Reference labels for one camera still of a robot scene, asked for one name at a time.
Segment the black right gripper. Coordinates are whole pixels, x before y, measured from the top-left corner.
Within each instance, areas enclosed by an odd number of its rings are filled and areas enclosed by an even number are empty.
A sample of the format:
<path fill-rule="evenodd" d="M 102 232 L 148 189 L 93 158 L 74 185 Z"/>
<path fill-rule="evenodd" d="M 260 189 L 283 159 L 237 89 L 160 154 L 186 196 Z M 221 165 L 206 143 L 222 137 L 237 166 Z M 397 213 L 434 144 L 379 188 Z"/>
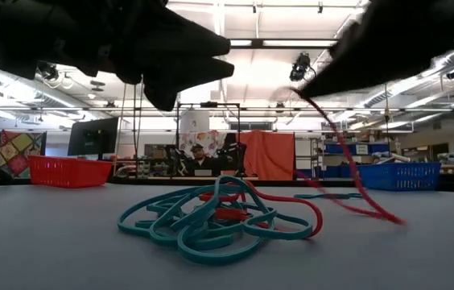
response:
<path fill-rule="evenodd" d="M 371 0 L 329 48 L 332 60 L 302 98 L 367 88 L 420 73 L 454 48 L 454 0 Z"/>

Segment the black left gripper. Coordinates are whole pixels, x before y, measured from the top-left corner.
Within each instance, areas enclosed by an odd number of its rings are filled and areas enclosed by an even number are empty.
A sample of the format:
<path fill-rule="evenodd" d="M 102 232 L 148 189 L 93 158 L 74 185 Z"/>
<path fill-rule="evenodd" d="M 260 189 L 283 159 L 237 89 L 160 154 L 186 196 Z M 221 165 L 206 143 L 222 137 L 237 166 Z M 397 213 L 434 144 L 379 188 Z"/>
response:
<path fill-rule="evenodd" d="M 70 65 L 91 77 L 114 73 L 129 84 L 142 81 L 158 110 L 172 111 L 179 92 L 233 75 L 233 64 L 215 58 L 168 60 L 164 52 L 212 57 L 230 51 L 228 39 L 167 9 L 168 0 L 37 3 L 47 30 L 47 51 L 37 64 Z"/>

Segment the teal rubber band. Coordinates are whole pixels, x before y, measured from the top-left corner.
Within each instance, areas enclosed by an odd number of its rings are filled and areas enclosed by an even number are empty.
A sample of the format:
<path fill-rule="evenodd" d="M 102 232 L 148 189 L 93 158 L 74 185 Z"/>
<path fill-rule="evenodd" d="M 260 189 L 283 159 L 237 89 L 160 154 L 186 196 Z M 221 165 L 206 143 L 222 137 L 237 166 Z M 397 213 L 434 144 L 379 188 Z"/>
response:
<path fill-rule="evenodd" d="M 274 220 L 276 218 L 287 222 L 300 224 L 304 226 L 304 228 L 298 231 L 276 230 L 274 226 Z M 313 226 L 306 220 L 280 214 L 275 209 L 272 209 L 262 215 L 250 217 L 245 220 L 243 222 L 243 230 L 247 234 L 251 234 L 259 238 L 296 240 L 309 237 L 313 232 Z"/>
<path fill-rule="evenodd" d="M 157 218 L 151 219 L 151 220 L 139 220 L 139 221 L 136 221 L 134 225 L 138 228 L 148 229 L 154 222 L 158 221 L 173 205 L 174 205 L 173 203 L 166 202 L 166 201 L 164 201 L 163 203 L 148 205 L 147 211 L 156 213 Z M 181 218 L 183 218 L 186 215 L 187 215 L 187 213 L 185 213 L 181 208 L 178 208 L 171 214 L 170 217 L 163 219 L 159 223 L 159 227 L 168 228 L 173 223 L 179 221 Z"/>
<path fill-rule="evenodd" d="M 182 247 L 187 242 L 202 243 L 203 237 L 208 234 L 208 220 L 214 214 L 214 208 L 203 204 L 197 206 L 192 212 L 184 213 L 182 206 L 186 201 L 175 203 L 164 202 L 157 205 L 163 211 L 148 228 L 150 238 L 157 244 L 166 247 Z"/>
<path fill-rule="evenodd" d="M 171 198 L 176 198 L 177 200 L 181 199 L 182 197 L 186 197 L 188 194 L 194 193 L 196 190 L 205 189 L 205 186 L 198 186 L 198 187 L 191 187 L 191 188 L 184 188 L 180 190 L 176 190 L 170 193 L 164 193 L 162 195 L 158 195 L 155 197 L 150 197 L 144 201 L 140 201 L 139 203 L 132 205 L 128 208 L 124 213 L 122 213 L 119 218 L 117 219 L 117 227 L 118 229 L 125 233 L 134 236 L 140 236 L 144 238 L 149 238 L 151 236 L 151 232 L 142 227 L 137 226 L 129 226 L 125 223 L 125 220 L 134 212 L 144 208 L 148 205 L 154 204 L 159 201 L 164 201 Z"/>
<path fill-rule="evenodd" d="M 231 245 L 233 235 L 241 231 L 241 224 L 211 230 L 207 223 L 201 226 L 185 226 L 177 235 L 178 252 L 188 261 L 209 266 L 239 262 L 254 254 L 266 241 L 256 238 L 248 246 L 235 251 L 212 253 L 204 250 Z"/>
<path fill-rule="evenodd" d="M 227 181 L 227 186 L 230 186 L 231 184 L 234 184 L 235 186 L 238 187 L 238 189 L 234 189 L 234 191 L 236 193 L 248 193 L 249 195 L 252 196 L 254 202 L 257 204 L 256 206 L 256 209 L 262 211 L 263 213 L 266 213 L 272 209 L 269 209 L 266 207 L 266 205 L 264 203 L 261 202 L 261 197 L 258 197 L 257 194 L 254 193 L 254 191 L 247 185 L 247 182 L 248 181 L 244 181 L 244 180 L 241 180 L 240 178 L 237 178 L 237 177 L 233 177 L 233 176 L 219 176 L 215 182 L 215 185 L 214 185 L 214 190 L 212 191 L 213 192 L 213 197 L 209 200 L 211 201 L 214 205 L 216 205 L 217 203 L 222 203 L 222 202 L 234 202 L 234 201 L 226 201 L 226 200 L 223 200 L 223 201 L 220 201 L 220 198 L 222 198 L 220 196 L 220 186 L 221 186 L 221 182 L 223 180 L 226 180 Z"/>

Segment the white round column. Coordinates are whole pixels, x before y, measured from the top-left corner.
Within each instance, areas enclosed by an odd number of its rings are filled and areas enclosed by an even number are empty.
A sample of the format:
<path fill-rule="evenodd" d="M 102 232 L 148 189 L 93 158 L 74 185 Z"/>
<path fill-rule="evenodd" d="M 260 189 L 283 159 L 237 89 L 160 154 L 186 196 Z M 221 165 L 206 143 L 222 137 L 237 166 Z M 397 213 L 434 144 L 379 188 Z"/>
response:
<path fill-rule="evenodd" d="M 180 115 L 181 133 L 200 133 L 209 129 L 210 117 L 206 110 L 187 110 Z"/>

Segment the white floral hanging cloth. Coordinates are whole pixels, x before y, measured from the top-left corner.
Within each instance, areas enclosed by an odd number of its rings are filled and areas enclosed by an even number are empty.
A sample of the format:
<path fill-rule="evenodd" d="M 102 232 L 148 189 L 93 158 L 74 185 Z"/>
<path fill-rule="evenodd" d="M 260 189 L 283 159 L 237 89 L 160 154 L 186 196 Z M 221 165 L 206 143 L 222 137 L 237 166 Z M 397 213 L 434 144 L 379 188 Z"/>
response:
<path fill-rule="evenodd" d="M 225 135 L 222 135 L 215 130 L 200 133 L 180 134 L 178 148 L 186 155 L 186 167 L 189 176 L 193 176 L 191 174 L 191 162 L 193 161 L 191 148 L 196 143 L 199 143 L 204 147 L 206 155 L 211 157 L 220 157 L 217 154 L 217 150 L 223 147 L 225 143 Z"/>

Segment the pale rolled fabric bundle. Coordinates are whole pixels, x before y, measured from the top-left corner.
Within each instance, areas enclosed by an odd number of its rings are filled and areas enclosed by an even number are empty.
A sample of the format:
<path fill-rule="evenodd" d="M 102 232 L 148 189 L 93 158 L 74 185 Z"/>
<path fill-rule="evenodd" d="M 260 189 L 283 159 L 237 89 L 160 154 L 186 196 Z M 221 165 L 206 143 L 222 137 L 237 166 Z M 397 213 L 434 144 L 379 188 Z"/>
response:
<path fill-rule="evenodd" d="M 372 154 L 375 164 L 410 163 L 411 159 L 389 151 L 379 151 Z"/>

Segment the person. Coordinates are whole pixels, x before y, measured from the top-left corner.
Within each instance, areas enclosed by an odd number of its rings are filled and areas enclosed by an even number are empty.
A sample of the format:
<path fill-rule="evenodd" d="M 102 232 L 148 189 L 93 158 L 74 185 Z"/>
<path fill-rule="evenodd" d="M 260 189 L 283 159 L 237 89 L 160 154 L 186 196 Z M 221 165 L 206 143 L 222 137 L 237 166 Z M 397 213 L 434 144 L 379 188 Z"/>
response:
<path fill-rule="evenodd" d="M 219 176 L 222 168 L 228 162 L 225 156 L 211 157 L 206 155 L 204 147 L 199 143 L 192 146 L 191 153 L 193 155 L 193 161 L 191 162 L 191 174 L 193 176 L 197 176 L 196 171 L 199 172 L 200 176 L 204 176 L 206 171 L 210 173 L 210 176 Z"/>

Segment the blue plastic basket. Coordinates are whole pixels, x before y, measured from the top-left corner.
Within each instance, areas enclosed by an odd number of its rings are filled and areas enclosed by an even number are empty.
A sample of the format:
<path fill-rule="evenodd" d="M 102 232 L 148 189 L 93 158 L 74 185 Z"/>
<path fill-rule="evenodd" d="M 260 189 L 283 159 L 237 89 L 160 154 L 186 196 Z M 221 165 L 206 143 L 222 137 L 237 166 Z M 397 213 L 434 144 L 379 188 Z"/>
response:
<path fill-rule="evenodd" d="M 359 165 L 363 185 L 384 191 L 434 191 L 441 163 L 390 163 Z"/>

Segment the orange hanging cloth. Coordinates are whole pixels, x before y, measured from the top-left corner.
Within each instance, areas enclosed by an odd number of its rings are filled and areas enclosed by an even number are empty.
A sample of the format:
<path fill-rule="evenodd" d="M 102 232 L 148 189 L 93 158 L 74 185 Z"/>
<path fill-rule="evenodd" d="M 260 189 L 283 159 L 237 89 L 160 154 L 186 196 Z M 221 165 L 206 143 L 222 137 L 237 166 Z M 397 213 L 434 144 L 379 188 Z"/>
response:
<path fill-rule="evenodd" d="M 295 135 L 252 130 L 239 135 L 246 145 L 244 168 L 259 180 L 293 180 Z"/>

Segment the black computer monitor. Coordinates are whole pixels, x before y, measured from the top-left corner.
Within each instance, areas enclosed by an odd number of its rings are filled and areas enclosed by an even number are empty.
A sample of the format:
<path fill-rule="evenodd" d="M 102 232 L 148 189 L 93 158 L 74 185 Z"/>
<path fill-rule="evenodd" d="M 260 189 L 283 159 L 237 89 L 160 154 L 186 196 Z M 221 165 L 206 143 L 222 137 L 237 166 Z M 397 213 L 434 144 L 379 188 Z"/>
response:
<path fill-rule="evenodd" d="M 119 118 L 104 118 L 72 125 L 68 155 L 98 155 L 116 151 Z"/>

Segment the red plastic basket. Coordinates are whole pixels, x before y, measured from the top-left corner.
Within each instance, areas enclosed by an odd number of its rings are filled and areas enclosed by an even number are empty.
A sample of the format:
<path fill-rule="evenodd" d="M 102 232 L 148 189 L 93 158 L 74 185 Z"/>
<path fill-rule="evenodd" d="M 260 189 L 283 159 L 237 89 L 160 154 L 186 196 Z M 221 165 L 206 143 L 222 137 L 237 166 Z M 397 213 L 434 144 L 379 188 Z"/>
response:
<path fill-rule="evenodd" d="M 78 189 L 102 186 L 109 178 L 111 162 L 30 155 L 32 184 Z"/>

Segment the blue-grey table mat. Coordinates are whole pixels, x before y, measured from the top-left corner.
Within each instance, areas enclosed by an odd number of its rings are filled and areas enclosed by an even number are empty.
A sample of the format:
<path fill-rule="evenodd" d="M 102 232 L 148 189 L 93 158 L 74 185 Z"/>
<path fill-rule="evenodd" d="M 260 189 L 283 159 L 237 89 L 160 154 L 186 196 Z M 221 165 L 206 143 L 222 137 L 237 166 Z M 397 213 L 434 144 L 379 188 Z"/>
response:
<path fill-rule="evenodd" d="M 372 192 L 404 226 L 320 200 L 315 238 L 207 267 L 118 230 L 125 209 L 166 191 L 0 186 L 0 290 L 454 290 L 454 193 Z"/>

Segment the colourful patchwork quilt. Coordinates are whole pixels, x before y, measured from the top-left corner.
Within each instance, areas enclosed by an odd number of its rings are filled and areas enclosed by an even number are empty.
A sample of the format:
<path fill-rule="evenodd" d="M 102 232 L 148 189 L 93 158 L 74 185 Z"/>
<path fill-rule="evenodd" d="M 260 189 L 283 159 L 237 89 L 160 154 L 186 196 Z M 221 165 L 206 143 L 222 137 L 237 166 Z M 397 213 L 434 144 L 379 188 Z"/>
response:
<path fill-rule="evenodd" d="M 14 132 L 0 134 L 0 169 L 15 179 L 29 179 L 30 155 L 45 155 L 47 133 Z"/>

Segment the black distant frame stand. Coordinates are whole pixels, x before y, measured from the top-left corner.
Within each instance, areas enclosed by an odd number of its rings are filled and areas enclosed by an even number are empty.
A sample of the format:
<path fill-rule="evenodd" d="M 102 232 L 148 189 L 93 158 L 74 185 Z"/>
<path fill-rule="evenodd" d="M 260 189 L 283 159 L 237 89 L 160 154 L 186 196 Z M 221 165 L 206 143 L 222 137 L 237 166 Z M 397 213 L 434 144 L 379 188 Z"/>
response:
<path fill-rule="evenodd" d="M 187 110 L 206 110 L 209 112 L 210 117 L 210 129 L 209 131 L 217 131 L 218 133 L 225 135 L 225 143 L 221 149 L 217 150 L 219 156 L 225 156 L 228 159 L 227 164 L 222 168 L 220 175 L 231 175 L 240 176 L 243 173 L 242 159 L 245 154 L 245 146 L 237 140 L 237 135 L 233 132 L 222 132 L 220 130 L 214 130 L 211 127 L 211 118 L 215 113 L 226 115 L 229 109 L 232 107 L 229 103 L 218 103 L 215 101 L 205 101 L 201 103 L 179 103 L 176 108 L 176 130 L 175 130 L 175 146 L 179 146 L 180 134 L 180 115 Z M 200 176 L 199 172 L 196 171 L 197 177 L 208 177 Z"/>

